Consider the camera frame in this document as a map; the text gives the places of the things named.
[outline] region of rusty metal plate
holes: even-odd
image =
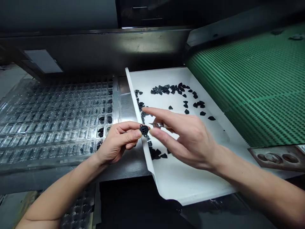
[[[305,172],[305,145],[248,150],[263,168]]]

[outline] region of hand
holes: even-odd
[[[108,135],[96,152],[101,164],[114,164],[121,159],[125,149],[132,149],[142,133],[140,123],[127,121],[114,124]]]
[[[189,114],[176,114],[169,110],[145,107],[142,110],[164,122],[179,138],[175,140],[160,128],[153,128],[150,134],[157,138],[177,159],[197,169],[213,171],[225,163],[226,148],[217,144],[200,118]]]

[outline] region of left hand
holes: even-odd
[[[114,164],[121,159],[125,149],[132,149],[142,136],[140,123],[127,121],[114,124],[96,152],[101,164]]]

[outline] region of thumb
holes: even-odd
[[[172,136],[159,128],[153,128],[149,133],[157,138],[174,155],[182,155],[188,151],[184,145],[177,142]]]
[[[130,131],[125,134],[120,134],[118,137],[118,144],[119,145],[126,145],[131,142],[137,141],[142,136],[140,130]]]

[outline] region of right hand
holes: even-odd
[[[164,122],[179,135],[175,140],[160,128],[152,128],[150,134],[157,138],[177,159],[196,169],[214,171],[225,163],[227,148],[219,145],[207,131],[200,118],[189,114],[177,114],[169,110],[144,107],[142,110],[155,116],[154,122]]]

